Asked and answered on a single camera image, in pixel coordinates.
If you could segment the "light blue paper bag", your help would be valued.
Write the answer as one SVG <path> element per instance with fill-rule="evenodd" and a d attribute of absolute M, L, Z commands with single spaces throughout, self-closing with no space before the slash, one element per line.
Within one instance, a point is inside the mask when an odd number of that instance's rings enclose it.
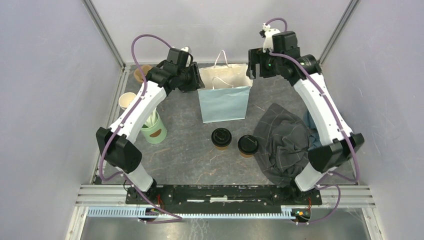
<path fill-rule="evenodd" d="M 203 123 L 242 120 L 246 117 L 253 80 L 245 63 L 228 63 L 221 50 L 214 65 L 199 69 L 204 88 L 198 98 Z"/>

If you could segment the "brown pulp cup carriers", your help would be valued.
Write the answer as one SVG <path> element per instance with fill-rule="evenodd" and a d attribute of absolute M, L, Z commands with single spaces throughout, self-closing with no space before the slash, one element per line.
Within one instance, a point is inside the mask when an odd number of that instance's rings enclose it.
<path fill-rule="evenodd" d="M 134 71 L 133 75 L 135 80 L 141 85 L 143 83 L 143 76 L 142 74 L 144 74 L 144 76 L 147 76 L 147 73 L 153 68 L 152 65 L 149 64 L 145 64 L 145 65 L 141 65 L 139 70 L 138 68 Z"/>

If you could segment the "black plastic cup lid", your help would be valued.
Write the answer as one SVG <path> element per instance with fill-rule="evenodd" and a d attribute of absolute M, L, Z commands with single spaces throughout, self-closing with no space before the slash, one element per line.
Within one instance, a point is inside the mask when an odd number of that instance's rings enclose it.
<path fill-rule="evenodd" d="M 256 153 L 259 149 L 259 142 L 255 136 L 246 134 L 239 138 L 237 147 L 238 150 L 242 152 Z"/>

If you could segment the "brown paper coffee cup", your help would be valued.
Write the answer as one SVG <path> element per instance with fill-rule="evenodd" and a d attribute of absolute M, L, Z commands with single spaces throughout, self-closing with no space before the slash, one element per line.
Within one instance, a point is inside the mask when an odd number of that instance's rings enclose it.
<path fill-rule="evenodd" d="M 255 154 L 255 152 L 244 152 L 244 151 L 240 151 L 240 155 L 243 158 L 246 158 L 246 159 L 253 157 L 254 154 Z"/>

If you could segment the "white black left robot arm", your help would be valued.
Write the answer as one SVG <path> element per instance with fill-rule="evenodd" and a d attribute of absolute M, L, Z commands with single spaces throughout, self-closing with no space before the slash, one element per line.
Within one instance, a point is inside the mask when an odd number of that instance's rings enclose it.
<path fill-rule="evenodd" d="M 100 127 L 96 139 L 101 160 L 124 174 L 139 189 L 139 199 L 151 204 L 157 198 L 157 190 L 152 187 L 154 180 L 142 166 L 142 153 L 134 143 L 149 115 L 171 91 L 191 92 L 205 85 L 189 47 L 170 48 L 167 58 L 152 67 L 145 77 L 146 83 L 128 108 L 108 128 Z"/>

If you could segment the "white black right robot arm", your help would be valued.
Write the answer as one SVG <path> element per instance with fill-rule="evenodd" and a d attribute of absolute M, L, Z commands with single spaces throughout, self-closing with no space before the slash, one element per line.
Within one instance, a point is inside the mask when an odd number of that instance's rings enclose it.
<path fill-rule="evenodd" d="M 252 80 L 275 76 L 286 79 L 305 103 L 321 143 L 308 154 L 308 164 L 294 178 L 295 187 L 289 189 L 289 199 L 302 204 L 309 198 L 309 190 L 317 187 L 325 175 L 333 175 L 337 167 L 349 160 L 353 160 L 355 167 L 352 182 L 359 182 L 356 153 L 364 144 L 364 137 L 354 133 L 339 113 L 317 59 L 311 54 L 301 54 L 293 31 L 264 25 L 260 35 L 264 39 L 263 46 L 248 51 L 246 75 Z"/>

